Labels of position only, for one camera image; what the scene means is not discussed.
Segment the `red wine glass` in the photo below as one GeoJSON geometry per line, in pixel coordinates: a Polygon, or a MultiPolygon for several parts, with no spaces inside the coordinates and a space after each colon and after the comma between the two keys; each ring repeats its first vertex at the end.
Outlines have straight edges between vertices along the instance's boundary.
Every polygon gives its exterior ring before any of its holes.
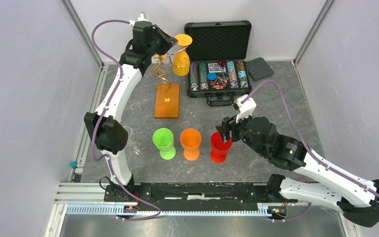
{"type": "Polygon", "coordinates": [[[212,134],[210,138],[211,152],[210,158],[213,162],[222,163],[227,158],[227,153],[232,146],[231,141],[223,142],[219,132],[212,134]]]}

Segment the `yellow wine glass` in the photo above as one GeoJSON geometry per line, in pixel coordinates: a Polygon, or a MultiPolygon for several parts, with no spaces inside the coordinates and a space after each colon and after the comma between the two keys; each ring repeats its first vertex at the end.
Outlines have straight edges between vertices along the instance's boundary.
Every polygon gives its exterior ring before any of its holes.
{"type": "Polygon", "coordinates": [[[190,57],[186,49],[192,44],[192,38],[187,34],[178,34],[175,38],[181,49],[174,54],[172,70],[178,76],[185,76],[190,71],[190,57]]]}

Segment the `orange wine glass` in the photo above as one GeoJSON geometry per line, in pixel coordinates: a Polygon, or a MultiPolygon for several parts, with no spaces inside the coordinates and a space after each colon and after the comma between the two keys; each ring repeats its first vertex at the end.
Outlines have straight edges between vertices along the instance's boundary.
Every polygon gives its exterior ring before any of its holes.
{"type": "Polygon", "coordinates": [[[200,155],[201,134],[194,128],[185,129],[180,135],[180,142],[184,149],[185,159],[194,161],[200,155]]]}

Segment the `green wine glass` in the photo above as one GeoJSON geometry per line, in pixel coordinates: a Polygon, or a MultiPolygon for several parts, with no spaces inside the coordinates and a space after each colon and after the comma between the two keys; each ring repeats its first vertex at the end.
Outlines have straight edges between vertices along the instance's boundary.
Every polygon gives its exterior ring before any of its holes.
{"type": "Polygon", "coordinates": [[[164,160],[174,158],[176,149],[174,147],[174,136],[171,130],[168,128],[157,129],[152,136],[152,141],[164,160]]]}

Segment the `clear wine glass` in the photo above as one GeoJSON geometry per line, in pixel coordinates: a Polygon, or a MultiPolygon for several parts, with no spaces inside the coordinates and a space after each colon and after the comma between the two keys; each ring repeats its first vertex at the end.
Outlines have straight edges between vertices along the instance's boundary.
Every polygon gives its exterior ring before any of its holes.
{"type": "Polygon", "coordinates": [[[135,131],[129,126],[124,126],[123,128],[126,130],[128,134],[128,139],[127,139],[125,149],[132,154],[139,155],[140,150],[138,148],[137,136],[136,136],[135,131]]]}

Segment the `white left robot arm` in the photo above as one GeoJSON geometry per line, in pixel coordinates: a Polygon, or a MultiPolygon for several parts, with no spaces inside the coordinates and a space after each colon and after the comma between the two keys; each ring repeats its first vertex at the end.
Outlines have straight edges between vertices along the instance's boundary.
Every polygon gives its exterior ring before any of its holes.
{"type": "Polygon", "coordinates": [[[123,201],[130,201],[135,196],[135,187],[131,185],[133,175],[125,157],[128,133],[120,124],[122,114],[134,88],[148,71],[152,57],[165,55],[177,44],[177,39],[148,20],[121,20],[121,23],[132,26],[132,39],[117,59],[105,52],[95,40],[99,27],[117,22],[117,19],[103,21],[91,33],[95,48],[116,63],[117,73],[102,103],[94,112],[85,114],[84,122],[91,139],[93,159],[96,162],[106,161],[109,180],[117,186],[117,196],[123,201]]]}

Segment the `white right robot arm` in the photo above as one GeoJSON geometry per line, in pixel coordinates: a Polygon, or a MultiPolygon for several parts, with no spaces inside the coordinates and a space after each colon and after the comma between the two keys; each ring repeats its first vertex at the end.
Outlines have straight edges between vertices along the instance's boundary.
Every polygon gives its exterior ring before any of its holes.
{"type": "Polygon", "coordinates": [[[242,141],[275,167],[315,181],[303,183],[273,174],[265,188],[269,200],[296,199],[321,205],[363,227],[379,222],[379,179],[366,180],[331,164],[301,141],[279,134],[266,117],[225,117],[216,130],[223,141],[242,141]]]}

